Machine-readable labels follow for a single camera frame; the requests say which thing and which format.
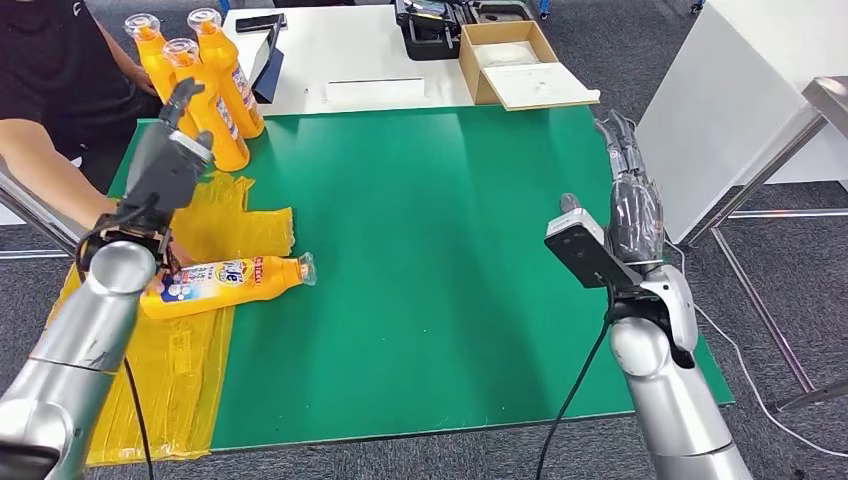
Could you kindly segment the person's left hand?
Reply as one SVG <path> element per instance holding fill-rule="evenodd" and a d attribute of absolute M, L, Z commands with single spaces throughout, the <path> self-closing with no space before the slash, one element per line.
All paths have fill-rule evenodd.
<path fill-rule="evenodd" d="M 134 83 L 143 91 L 150 94 L 151 96 L 158 96 L 158 93 L 155 90 L 155 87 L 146 73 L 146 71 L 139 65 L 133 66 L 127 75 L 134 81 Z"/>

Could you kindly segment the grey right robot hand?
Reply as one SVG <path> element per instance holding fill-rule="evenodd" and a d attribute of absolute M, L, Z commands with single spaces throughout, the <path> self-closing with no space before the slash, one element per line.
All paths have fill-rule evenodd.
<path fill-rule="evenodd" d="M 647 274 L 663 263 L 663 208 L 635 136 L 636 123 L 612 109 L 594 120 L 609 158 L 612 185 L 607 248 L 633 270 Z"/>

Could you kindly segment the person's right hand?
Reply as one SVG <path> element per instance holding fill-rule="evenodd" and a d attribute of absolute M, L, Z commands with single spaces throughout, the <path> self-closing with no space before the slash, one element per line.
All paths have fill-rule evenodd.
<path fill-rule="evenodd" d="M 157 273 L 147 284 L 146 291 L 153 293 L 161 292 L 164 289 L 162 280 L 166 275 L 174 274 L 182 267 L 193 265 L 194 263 L 194 259 L 185 248 L 178 242 L 171 241 L 164 255 L 164 265 L 157 270 Z"/>

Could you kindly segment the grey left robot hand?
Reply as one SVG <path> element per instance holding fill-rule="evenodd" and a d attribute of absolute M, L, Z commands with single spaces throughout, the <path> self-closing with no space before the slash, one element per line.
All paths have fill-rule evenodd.
<path fill-rule="evenodd" d="M 214 159 L 214 139 L 208 130 L 194 136 L 184 133 L 178 123 L 190 101 L 204 90 L 192 77 L 179 81 L 158 118 L 143 133 L 117 206 L 119 224 L 162 232 L 175 211 L 190 203 L 201 174 Z"/>

